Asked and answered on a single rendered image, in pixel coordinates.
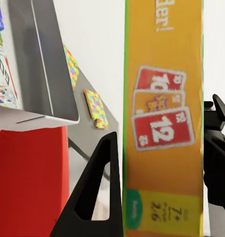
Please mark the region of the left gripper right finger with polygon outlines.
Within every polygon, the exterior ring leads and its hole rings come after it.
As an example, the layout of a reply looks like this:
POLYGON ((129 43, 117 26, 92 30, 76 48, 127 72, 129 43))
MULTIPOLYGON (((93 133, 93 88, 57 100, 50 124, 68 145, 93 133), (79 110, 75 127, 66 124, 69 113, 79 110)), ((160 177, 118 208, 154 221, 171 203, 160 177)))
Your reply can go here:
POLYGON ((225 209, 225 141, 204 133, 204 173, 225 209))

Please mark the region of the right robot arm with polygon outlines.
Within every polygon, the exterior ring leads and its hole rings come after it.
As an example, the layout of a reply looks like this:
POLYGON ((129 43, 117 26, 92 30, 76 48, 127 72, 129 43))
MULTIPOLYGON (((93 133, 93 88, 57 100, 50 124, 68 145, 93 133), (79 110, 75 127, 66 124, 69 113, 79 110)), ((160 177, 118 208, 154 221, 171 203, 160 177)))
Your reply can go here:
MULTIPOLYGON (((218 95, 214 101, 204 101, 204 133, 225 141, 222 130, 225 126, 225 104, 218 95)), ((211 237, 225 237, 225 209, 204 173, 204 184, 208 188, 208 210, 211 237)))

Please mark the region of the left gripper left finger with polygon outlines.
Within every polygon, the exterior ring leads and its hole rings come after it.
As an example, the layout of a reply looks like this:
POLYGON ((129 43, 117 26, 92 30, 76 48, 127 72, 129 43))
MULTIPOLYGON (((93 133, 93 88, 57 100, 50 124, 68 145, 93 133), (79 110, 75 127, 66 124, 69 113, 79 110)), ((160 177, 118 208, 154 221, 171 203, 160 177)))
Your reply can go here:
POLYGON ((49 237, 124 237, 117 132, 100 139, 49 237), (109 218, 91 220, 109 162, 109 218))

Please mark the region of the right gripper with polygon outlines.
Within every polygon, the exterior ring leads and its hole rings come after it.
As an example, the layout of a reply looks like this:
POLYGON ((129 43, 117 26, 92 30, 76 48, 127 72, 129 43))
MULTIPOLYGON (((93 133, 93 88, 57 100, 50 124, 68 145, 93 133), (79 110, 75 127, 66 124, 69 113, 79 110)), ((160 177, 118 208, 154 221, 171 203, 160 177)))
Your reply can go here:
POLYGON ((213 95, 215 111, 204 110, 204 133, 222 137, 225 126, 225 104, 218 95, 213 95))

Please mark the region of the jigsaw puzzle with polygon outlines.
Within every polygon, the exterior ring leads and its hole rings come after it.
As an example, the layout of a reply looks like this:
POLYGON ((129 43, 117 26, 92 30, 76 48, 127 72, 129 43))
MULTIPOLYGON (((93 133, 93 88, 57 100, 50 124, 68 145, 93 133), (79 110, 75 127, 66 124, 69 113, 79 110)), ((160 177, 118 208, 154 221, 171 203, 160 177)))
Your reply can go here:
POLYGON ((68 64, 68 69, 69 69, 72 85, 74 87, 77 81, 78 73, 79 73, 78 69, 76 69, 76 67, 78 67, 78 64, 64 43, 63 45, 64 45, 64 52, 67 59, 67 64, 68 64))
POLYGON ((84 92, 87 97, 91 116, 94 120, 97 119, 96 126, 98 128, 109 128, 100 96, 97 93, 86 89, 84 92))

